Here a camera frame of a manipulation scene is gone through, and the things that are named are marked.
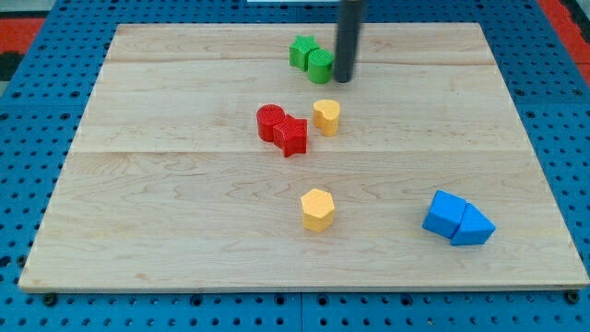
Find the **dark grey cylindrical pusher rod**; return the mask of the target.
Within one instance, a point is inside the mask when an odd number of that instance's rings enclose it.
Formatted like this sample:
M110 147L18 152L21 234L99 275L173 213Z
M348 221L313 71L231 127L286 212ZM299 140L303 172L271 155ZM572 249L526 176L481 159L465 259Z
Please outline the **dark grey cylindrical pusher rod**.
M339 83L347 83L353 78L364 8L364 0L340 2L333 63L333 78Z

